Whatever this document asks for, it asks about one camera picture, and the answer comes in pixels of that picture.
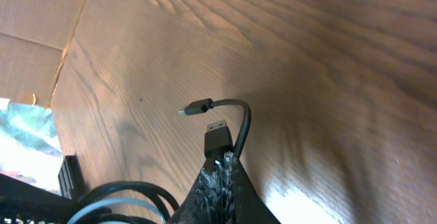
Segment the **cardboard box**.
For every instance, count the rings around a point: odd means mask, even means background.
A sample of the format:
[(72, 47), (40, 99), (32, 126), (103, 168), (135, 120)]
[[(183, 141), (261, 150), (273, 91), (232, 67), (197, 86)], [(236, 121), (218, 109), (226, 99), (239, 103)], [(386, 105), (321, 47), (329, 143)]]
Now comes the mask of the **cardboard box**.
[(1, 0), (1, 97), (49, 106), (85, 0)]

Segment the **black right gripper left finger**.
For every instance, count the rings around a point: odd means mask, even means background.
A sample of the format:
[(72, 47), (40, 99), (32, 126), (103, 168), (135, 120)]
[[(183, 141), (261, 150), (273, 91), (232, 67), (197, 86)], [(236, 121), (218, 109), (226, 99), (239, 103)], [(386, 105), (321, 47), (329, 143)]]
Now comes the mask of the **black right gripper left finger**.
[(234, 181), (231, 178), (234, 163), (232, 155), (207, 158), (186, 199), (168, 223), (235, 223)]

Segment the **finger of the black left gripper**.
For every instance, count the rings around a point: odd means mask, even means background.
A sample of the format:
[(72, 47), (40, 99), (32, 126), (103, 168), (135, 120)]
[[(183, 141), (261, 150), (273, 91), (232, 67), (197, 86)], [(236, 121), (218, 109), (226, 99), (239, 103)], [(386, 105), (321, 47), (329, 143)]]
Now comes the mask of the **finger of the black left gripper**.
[(2, 223), (66, 223), (87, 186), (76, 156), (65, 156), (57, 174), (60, 194), (1, 175)]

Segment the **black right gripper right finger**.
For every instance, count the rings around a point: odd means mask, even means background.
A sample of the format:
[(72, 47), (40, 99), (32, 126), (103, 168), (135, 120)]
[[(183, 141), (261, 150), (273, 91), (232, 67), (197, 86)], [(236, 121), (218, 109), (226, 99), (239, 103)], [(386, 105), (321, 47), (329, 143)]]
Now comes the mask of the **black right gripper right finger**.
[(233, 153), (225, 154), (229, 211), (237, 224), (280, 224), (257, 194), (242, 163)]

